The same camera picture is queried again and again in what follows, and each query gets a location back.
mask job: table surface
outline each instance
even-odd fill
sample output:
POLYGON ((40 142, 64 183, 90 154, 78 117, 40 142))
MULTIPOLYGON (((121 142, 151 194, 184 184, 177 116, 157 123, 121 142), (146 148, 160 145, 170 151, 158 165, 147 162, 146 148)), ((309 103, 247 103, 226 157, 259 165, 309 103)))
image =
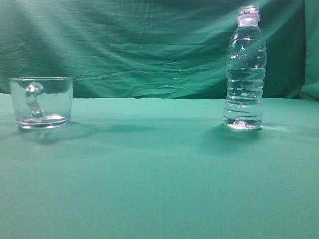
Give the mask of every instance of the table surface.
POLYGON ((319 103, 74 99, 72 122, 18 130, 0 94, 1 239, 319 238, 319 103))

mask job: mug handle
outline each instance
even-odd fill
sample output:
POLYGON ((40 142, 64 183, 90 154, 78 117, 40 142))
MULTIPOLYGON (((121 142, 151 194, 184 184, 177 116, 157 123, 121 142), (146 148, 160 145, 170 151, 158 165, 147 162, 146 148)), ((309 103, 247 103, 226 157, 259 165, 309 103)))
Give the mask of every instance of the mug handle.
POLYGON ((40 83, 31 83, 25 88, 25 101, 32 112, 32 116, 40 118, 44 116, 44 109, 39 106, 36 96, 43 93, 43 86, 40 83))

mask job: clear glass cup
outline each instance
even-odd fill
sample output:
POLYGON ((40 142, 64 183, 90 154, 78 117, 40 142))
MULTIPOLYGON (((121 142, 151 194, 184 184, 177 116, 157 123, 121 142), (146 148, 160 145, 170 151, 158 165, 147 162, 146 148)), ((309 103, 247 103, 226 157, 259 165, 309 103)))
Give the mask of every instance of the clear glass cup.
POLYGON ((55 128, 71 119, 73 79, 66 77, 11 78, 16 122, 27 129, 55 128))

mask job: mug base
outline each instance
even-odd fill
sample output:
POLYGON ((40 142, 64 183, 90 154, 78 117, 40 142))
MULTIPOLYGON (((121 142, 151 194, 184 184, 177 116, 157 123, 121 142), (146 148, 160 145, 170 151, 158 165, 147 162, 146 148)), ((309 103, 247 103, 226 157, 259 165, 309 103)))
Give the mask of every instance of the mug base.
POLYGON ((17 120, 17 124, 24 129, 57 128, 66 125, 70 119, 71 117, 60 115, 48 115, 41 118, 25 117, 23 120, 17 120))

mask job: plastic water bottle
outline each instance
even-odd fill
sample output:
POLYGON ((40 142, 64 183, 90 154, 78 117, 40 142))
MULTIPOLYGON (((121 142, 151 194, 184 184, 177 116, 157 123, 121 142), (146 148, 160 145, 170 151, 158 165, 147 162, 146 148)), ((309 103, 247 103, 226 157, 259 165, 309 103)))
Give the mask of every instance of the plastic water bottle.
POLYGON ((259 9, 239 9, 238 27, 227 50, 227 98, 224 123, 237 129, 258 129, 262 122, 263 80, 266 72, 266 43, 258 27, 259 9))

